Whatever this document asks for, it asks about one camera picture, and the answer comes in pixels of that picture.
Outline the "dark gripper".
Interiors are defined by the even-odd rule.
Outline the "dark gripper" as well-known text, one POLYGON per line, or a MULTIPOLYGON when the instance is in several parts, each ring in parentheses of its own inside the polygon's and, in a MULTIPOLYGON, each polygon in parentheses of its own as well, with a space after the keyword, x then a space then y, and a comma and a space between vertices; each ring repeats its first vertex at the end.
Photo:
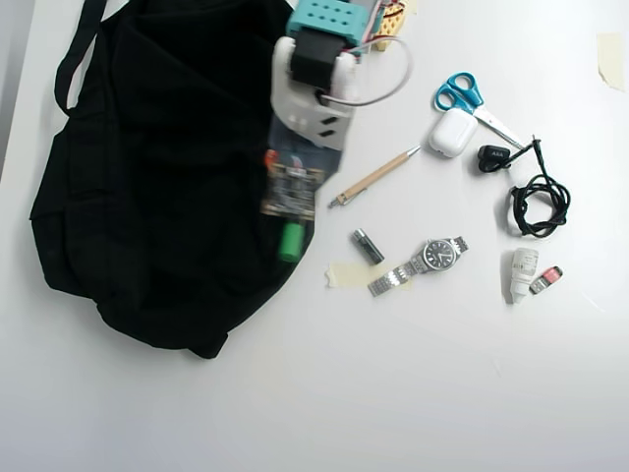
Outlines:
POLYGON ((319 147, 287 128, 281 121, 272 121, 268 136, 268 149, 264 156, 264 165, 271 170, 276 162, 293 164, 293 157, 300 159, 306 168, 322 170, 324 173, 336 173, 341 162, 342 152, 329 147, 319 147))

